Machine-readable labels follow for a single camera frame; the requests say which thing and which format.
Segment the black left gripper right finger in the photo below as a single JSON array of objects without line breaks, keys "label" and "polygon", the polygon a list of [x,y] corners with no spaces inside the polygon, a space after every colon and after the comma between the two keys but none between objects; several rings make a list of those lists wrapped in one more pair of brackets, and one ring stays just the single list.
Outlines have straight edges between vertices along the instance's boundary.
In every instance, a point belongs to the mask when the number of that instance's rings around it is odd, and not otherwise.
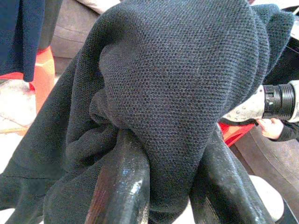
[{"label": "black left gripper right finger", "polygon": [[215,127],[189,195],[197,224],[272,224],[249,174]]}]

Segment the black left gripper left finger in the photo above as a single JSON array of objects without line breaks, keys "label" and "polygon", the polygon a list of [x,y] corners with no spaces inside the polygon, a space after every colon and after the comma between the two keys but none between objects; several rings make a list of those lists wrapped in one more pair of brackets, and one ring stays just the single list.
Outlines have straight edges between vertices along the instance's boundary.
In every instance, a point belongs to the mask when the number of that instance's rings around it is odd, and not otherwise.
[{"label": "black left gripper left finger", "polygon": [[150,165],[138,138],[120,130],[102,167],[85,223],[146,224],[150,205]]}]

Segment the person's hand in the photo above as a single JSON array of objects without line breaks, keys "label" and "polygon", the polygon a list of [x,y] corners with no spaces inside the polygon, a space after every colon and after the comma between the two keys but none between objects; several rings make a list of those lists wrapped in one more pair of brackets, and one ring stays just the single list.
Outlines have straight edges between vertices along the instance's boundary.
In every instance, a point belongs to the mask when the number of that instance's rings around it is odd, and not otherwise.
[{"label": "person's hand", "polygon": [[257,119],[256,122],[262,129],[262,135],[271,140],[277,140],[284,128],[284,124],[279,119]]}]

